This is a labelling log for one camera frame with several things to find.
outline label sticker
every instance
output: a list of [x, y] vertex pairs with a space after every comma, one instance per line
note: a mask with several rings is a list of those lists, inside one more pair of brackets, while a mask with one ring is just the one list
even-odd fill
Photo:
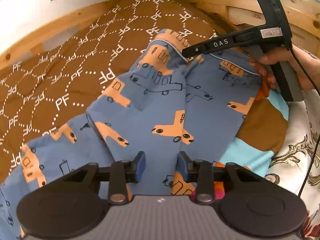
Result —
[[260, 32], [263, 39], [282, 36], [282, 31], [279, 27], [260, 30]]

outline round black pad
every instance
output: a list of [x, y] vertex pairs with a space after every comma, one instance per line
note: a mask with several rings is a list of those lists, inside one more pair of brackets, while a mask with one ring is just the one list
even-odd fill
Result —
[[25, 233], [40, 239], [82, 235], [103, 216], [104, 205], [95, 193], [29, 194], [17, 206], [17, 217]]
[[236, 231], [249, 236], [279, 237], [301, 228], [306, 215], [303, 201], [289, 191], [279, 194], [230, 192], [220, 213]]

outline light blue fabric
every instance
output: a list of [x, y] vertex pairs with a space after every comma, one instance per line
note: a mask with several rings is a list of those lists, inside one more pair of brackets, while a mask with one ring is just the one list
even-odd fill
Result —
[[273, 155], [272, 151], [260, 151], [235, 137], [220, 159], [220, 163], [234, 162], [241, 166], [246, 166], [254, 173], [264, 177]]

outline wood knot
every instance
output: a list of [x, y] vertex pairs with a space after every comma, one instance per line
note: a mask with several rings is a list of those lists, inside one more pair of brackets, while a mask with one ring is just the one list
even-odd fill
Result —
[[313, 21], [313, 26], [314, 26], [316, 29], [319, 29], [319, 28], [320, 28], [320, 22], [318, 22], [318, 21]]

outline cartoon truck drawing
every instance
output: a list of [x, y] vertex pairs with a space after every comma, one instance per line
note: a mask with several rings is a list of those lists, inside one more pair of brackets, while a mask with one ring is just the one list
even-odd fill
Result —
[[231, 74], [238, 76], [238, 77], [242, 77], [244, 75], [244, 70], [233, 65], [232, 63], [222, 60], [219, 63], [220, 66], [225, 67]]
[[185, 144], [190, 144], [194, 141], [194, 137], [183, 128], [184, 117], [185, 117], [185, 110], [176, 111], [173, 124], [155, 125], [151, 131], [154, 134], [174, 137], [173, 141], [175, 143], [181, 140]]
[[123, 88], [124, 82], [122, 82], [118, 78], [115, 78], [113, 82], [104, 90], [102, 95], [105, 95], [108, 98], [108, 102], [110, 103], [115, 101], [121, 106], [128, 107], [128, 105], [130, 104], [130, 99], [120, 94]]
[[68, 140], [73, 144], [77, 141], [76, 135], [67, 123], [65, 123], [60, 128], [52, 132], [50, 136], [52, 137], [52, 139], [57, 141], [60, 139], [62, 134], [64, 134], [68, 138]]
[[126, 139], [111, 128], [111, 124], [103, 122], [94, 122], [94, 124], [104, 140], [109, 136], [122, 147], [127, 147], [127, 145], [129, 145]]
[[62, 163], [59, 164], [59, 168], [63, 175], [70, 173], [69, 164], [66, 160], [62, 160]]
[[25, 154], [21, 160], [21, 166], [26, 182], [29, 183], [36, 179], [39, 187], [43, 187], [46, 184], [46, 179], [41, 171], [43, 165], [39, 165], [39, 160], [35, 155], [36, 150], [34, 148], [30, 149], [26, 144], [22, 146], [22, 150]]
[[167, 175], [164, 181], [162, 181], [166, 187], [171, 188], [172, 195], [190, 195], [195, 187], [191, 183], [184, 182], [180, 173], [175, 172], [174, 176]]
[[2, 190], [1, 190], [1, 187], [0, 187], [0, 192], [1, 192], [1, 195], [2, 195], [2, 197], [4, 199], [4, 201], [5, 201], [4, 204], [0, 204], [0, 214], [1, 214], [1, 216], [4, 217], [4, 219], [8, 222], [8, 224], [10, 226], [14, 226], [13, 218], [10, 215], [10, 212], [9, 212], [9, 209], [8, 209], [8, 207], [10, 207], [10, 202], [5, 199], [4, 194], [3, 194]]
[[163, 76], [147, 63], [142, 64], [142, 68], [138, 72], [133, 73], [130, 76], [130, 80], [134, 84], [145, 88], [144, 94], [154, 92], [166, 96], [170, 91], [182, 91], [183, 89], [182, 83], [172, 81], [172, 75]]
[[201, 86], [192, 86], [189, 84], [186, 84], [186, 89], [188, 93], [186, 94], [186, 102], [190, 102], [192, 98], [194, 97], [201, 97], [204, 100], [210, 101], [213, 99], [212, 96], [210, 96], [207, 92], [200, 89]]
[[162, 75], [170, 75], [173, 70], [167, 68], [167, 63], [170, 60], [170, 54], [166, 47], [162, 45], [151, 45], [147, 53], [139, 60], [137, 67], [140, 68], [142, 64], [152, 65]]
[[248, 102], [246, 105], [243, 105], [241, 103], [237, 103], [237, 102], [234, 102], [234, 101], [230, 101], [227, 106], [236, 110], [237, 112], [239, 113], [242, 113], [244, 115], [247, 115], [247, 113], [249, 112], [250, 110], [250, 107], [252, 106], [254, 102], [254, 98], [249, 98]]
[[89, 123], [85, 123], [84, 126], [80, 128], [80, 131], [82, 131], [84, 128], [90, 128]]
[[176, 31], [170, 29], [167, 29], [164, 33], [159, 33], [156, 36], [156, 39], [165, 40], [169, 42], [180, 52], [182, 52], [184, 48], [190, 46], [187, 39], [185, 39], [180, 33], [177, 33]]

